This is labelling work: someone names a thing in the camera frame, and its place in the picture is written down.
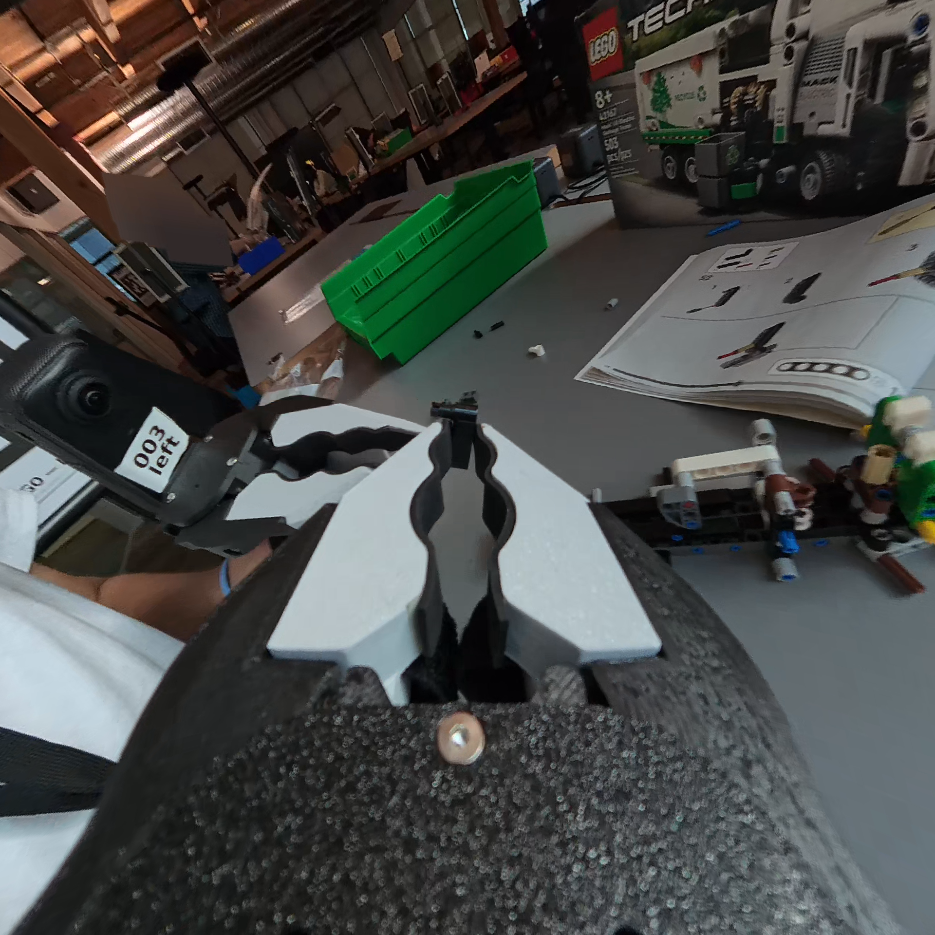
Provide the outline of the clear plastic bag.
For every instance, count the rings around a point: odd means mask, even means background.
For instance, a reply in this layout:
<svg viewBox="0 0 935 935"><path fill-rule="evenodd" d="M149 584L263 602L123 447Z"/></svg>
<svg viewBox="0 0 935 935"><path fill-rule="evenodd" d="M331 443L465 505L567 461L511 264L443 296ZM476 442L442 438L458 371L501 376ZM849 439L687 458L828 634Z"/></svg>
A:
<svg viewBox="0 0 935 935"><path fill-rule="evenodd" d="M344 337L310 344L286 360L278 355L269 376L258 386L260 405L292 396L336 401L344 380Z"/></svg>

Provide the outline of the lego set box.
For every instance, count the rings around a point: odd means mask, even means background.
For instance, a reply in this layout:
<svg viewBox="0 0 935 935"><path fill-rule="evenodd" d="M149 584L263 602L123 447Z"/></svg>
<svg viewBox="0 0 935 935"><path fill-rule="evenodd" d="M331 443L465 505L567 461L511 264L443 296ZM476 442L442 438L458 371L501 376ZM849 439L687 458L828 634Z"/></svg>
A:
<svg viewBox="0 0 935 935"><path fill-rule="evenodd" d="M593 2L576 26L621 227L933 187L933 2Z"/></svg>

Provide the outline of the lego instruction booklet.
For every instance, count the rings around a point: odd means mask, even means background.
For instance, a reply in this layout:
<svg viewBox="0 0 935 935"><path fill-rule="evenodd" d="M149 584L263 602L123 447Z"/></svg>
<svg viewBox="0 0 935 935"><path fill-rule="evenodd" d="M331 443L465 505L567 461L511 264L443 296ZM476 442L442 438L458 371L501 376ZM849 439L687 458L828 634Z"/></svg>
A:
<svg viewBox="0 0 935 935"><path fill-rule="evenodd" d="M932 194L691 255L576 379L857 427L933 376L933 260Z"/></svg>

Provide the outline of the lego truck chassis assembly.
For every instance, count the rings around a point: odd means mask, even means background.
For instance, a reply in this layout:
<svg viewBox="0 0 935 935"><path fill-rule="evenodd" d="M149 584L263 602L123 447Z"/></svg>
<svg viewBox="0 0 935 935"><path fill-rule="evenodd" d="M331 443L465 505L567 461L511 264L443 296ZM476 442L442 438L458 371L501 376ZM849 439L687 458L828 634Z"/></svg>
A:
<svg viewBox="0 0 935 935"><path fill-rule="evenodd" d="M769 420L755 420L752 434L747 448L677 459L647 496L606 506L668 559L758 544L774 577L792 581L804 543L847 540L896 590L925 593L903 558L933 549L932 398L882 398L857 434L862 451L836 468L813 458L803 479L786 470Z"/></svg>

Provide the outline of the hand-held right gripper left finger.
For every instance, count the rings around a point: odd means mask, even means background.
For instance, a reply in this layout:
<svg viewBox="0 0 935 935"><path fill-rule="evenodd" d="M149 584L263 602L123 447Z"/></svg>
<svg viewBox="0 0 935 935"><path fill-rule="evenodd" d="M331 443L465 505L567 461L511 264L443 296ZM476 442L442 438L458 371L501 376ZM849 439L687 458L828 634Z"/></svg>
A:
<svg viewBox="0 0 935 935"><path fill-rule="evenodd" d="M275 658L365 668L394 706L445 631L429 533L443 511L450 423L433 423L337 505L267 642Z"/></svg>

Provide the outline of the black lego beam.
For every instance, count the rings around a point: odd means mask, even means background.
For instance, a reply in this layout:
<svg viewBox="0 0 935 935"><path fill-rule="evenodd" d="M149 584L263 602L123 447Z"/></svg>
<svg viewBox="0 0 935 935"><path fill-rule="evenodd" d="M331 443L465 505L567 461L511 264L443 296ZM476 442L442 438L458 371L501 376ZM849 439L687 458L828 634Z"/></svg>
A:
<svg viewBox="0 0 935 935"><path fill-rule="evenodd" d="M468 469L478 417L476 392L468 391L456 400L433 401L430 415L450 424L451 465L462 470Z"/></svg>

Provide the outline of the person's white shirt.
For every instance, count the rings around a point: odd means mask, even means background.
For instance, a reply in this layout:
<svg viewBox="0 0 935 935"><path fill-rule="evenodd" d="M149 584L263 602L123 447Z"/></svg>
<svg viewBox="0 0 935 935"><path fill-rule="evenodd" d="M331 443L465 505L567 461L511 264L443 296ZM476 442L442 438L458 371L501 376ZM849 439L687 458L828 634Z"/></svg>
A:
<svg viewBox="0 0 935 935"><path fill-rule="evenodd" d="M33 577L37 505L2 491L1 922L16 929L75 848L182 642Z"/></svg>

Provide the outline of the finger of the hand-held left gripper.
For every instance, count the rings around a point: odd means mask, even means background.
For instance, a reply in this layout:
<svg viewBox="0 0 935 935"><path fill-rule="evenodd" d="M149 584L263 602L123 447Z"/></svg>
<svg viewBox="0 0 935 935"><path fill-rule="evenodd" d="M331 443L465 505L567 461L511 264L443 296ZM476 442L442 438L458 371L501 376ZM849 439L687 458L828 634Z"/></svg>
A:
<svg viewBox="0 0 935 935"><path fill-rule="evenodd" d="M406 419L327 400L276 400L252 411L251 478L359 483L424 432Z"/></svg>
<svg viewBox="0 0 935 935"><path fill-rule="evenodd" d="M387 449L357 453L334 450L325 457L322 468L302 479L287 481L272 471L264 473L235 497L226 520L282 520L289 528L298 529L322 507L337 505L392 456L393 451Z"/></svg>

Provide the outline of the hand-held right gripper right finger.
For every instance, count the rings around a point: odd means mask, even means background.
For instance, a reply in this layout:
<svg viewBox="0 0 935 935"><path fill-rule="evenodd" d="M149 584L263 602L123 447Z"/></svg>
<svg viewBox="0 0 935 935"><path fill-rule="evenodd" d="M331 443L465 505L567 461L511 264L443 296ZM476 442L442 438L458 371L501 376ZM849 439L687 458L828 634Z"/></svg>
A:
<svg viewBox="0 0 935 935"><path fill-rule="evenodd" d="M539 680L551 667L658 656L661 637L589 501L489 425L474 439L493 540L462 636L466 680Z"/></svg>

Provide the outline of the green plastic bin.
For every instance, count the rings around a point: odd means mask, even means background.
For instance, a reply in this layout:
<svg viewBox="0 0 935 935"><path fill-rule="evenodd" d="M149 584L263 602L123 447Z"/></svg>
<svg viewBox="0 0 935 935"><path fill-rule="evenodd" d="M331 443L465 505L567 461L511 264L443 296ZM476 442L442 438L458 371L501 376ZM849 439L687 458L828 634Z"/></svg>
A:
<svg viewBox="0 0 935 935"><path fill-rule="evenodd" d="M527 160L456 181L321 288L355 340L404 365L546 248Z"/></svg>

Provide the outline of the person's left hand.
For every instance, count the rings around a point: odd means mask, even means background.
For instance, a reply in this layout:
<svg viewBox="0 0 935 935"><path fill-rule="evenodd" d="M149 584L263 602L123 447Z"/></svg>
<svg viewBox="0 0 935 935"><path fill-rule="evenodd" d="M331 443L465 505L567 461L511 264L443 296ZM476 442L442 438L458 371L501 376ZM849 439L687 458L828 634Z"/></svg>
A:
<svg viewBox="0 0 935 935"><path fill-rule="evenodd" d="M273 554L273 551L270 541L265 540L245 555L228 558L225 561L227 569L225 580L228 592L250 578L251 574Z"/></svg>

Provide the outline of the long wooden workbench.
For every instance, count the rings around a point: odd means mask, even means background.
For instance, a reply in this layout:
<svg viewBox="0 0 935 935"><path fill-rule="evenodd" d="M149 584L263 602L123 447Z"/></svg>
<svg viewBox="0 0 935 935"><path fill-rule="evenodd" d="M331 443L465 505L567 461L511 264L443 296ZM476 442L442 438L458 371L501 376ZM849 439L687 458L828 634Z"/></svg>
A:
<svg viewBox="0 0 935 935"><path fill-rule="evenodd" d="M380 174L414 158L421 152L429 150L436 145L440 146L444 141L453 137L457 132L471 123L481 118L486 118L488 111L501 100L505 99L507 95L520 88L525 83L527 77L528 73L526 71L520 71L497 88L483 94L467 108L450 115L437 126L433 126L416 134L412 140L404 144L389 157L377 161L370 170L364 172L355 180L350 181L350 186L354 189L362 185L364 181L376 178Z"/></svg>

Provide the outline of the white signboard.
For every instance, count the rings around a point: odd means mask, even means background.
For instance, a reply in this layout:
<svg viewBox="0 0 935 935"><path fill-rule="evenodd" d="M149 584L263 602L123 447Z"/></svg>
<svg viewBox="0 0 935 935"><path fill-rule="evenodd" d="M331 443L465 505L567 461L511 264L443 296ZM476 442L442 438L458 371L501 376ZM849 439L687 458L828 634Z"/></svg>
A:
<svg viewBox="0 0 935 935"><path fill-rule="evenodd" d="M93 497L99 485L42 449L1 438L1 489L31 497L44 530Z"/></svg>

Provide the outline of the silver air duct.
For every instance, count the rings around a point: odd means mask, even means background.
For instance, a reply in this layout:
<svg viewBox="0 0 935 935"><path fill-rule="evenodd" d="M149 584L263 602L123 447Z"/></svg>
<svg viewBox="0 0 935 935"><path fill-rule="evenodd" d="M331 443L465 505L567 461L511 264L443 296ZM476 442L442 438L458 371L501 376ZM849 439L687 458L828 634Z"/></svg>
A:
<svg viewBox="0 0 935 935"><path fill-rule="evenodd" d="M209 42L212 60L194 86L243 147L251 141L241 118L251 120L259 147L305 123L321 123L337 145L345 126L406 107L380 39L403 11L403 2L273 2ZM113 174L183 154L218 131L186 86L169 94L151 84L116 111L126 129L95 150Z"/></svg>

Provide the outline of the small blue bin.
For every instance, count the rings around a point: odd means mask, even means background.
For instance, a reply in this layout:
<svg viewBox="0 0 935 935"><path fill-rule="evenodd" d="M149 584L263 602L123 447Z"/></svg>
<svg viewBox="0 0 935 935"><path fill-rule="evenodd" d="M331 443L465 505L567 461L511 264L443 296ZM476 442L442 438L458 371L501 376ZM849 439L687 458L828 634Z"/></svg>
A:
<svg viewBox="0 0 935 935"><path fill-rule="evenodd" d="M238 257L238 265L248 276L255 276L261 270L285 255L285 248L275 237L260 241Z"/></svg>

